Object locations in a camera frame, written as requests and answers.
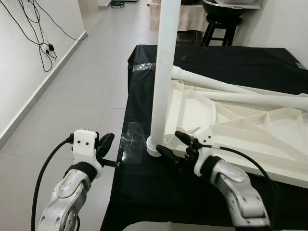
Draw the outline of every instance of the white wall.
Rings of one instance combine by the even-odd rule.
[[[21,7],[16,0],[2,0],[30,38],[35,40]],[[85,31],[77,0],[37,0],[69,35],[79,38]],[[27,12],[33,7],[26,0]],[[41,25],[58,53],[57,66],[76,41],[70,39],[40,11]],[[52,71],[45,73],[42,68],[37,45],[28,41],[17,24],[0,4],[0,138],[11,120],[24,107],[40,84]]]
[[[286,48],[308,68],[308,0],[263,0],[243,15],[233,46]]]

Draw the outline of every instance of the stool leg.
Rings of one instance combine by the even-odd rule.
[[[204,36],[203,36],[203,39],[202,39],[202,42],[201,42],[200,46],[203,46],[204,41],[205,41],[206,37],[208,36],[208,32],[210,31],[210,28],[211,28],[211,24],[208,24],[208,26],[207,26],[207,28],[206,28],[206,31],[205,31],[205,33],[204,33]]]
[[[226,45],[227,45],[228,38],[229,38],[229,30],[230,30],[230,27],[227,27],[227,28],[226,28],[225,36],[223,37],[223,42],[222,42],[222,45],[223,45],[223,46],[226,46]]]
[[[205,42],[204,42],[205,46],[208,46],[210,44],[214,30],[215,30],[215,26],[213,24],[211,24],[210,30],[209,30],[208,35],[207,35]]]
[[[227,46],[232,46],[235,30],[236,30],[236,26],[233,26],[233,27],[230,28],[230,33],[229,33],[229,36],[228,36]]]

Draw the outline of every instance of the white pole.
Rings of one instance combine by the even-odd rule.
[[[146,141],[147,151],[152,156],[160,156],[156,146],[166,143],[164,134],[167,104],[177,40],[180,4],[181,0],[162,0],[161,3],[151,135]]]
[[[307,97],[293,97],[293,96],[277,96],[277,95],[251,95],[240,93],[224,93],[224,92],[208,92],[197,91],[199,94],[211,100],[224,100],[242,103],[262,104],[262,105],[276,105],[281,107],[295,107],[308,110]]]
[[[253,92],[251,90],[243,89],[243,88],[234,86],[232,84],[224,83],[224,82],[212,79],[212,78],[198,75],[193,72],[185,71],[178,66],[173,66],[172,78],[181,79],[181,80],[188,81],[191,83],[196,83],[204,88],[210,88],[214,90],[258,95],[258,93]]]

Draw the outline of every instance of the pole base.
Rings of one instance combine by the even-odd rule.
[[[150,147],[149,142],[150,142],[151,136],[147,138],[146,140],[146,150],[148,151],[148,154],[154,157],[160,157],[161,154],[156,150]]]

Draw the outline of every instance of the black tablecloth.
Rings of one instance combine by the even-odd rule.
[[[146,152],[150,134],[154,66],[132,71],[137,64],[155,63],[157,46],[139,45],[128,60],[128,102],[109,206],[101,231],[121,231],[139,221],[232,226],[224,197],[196,176],[179,176],[160,157]],[[174,65],[231,84],[307,93],[308,71],[286,49],[249,47],[176,47]],[[269,216],[272,193],[268,183],[250,174]],[[275,229],[308,229],[308,190],[277,183]]]

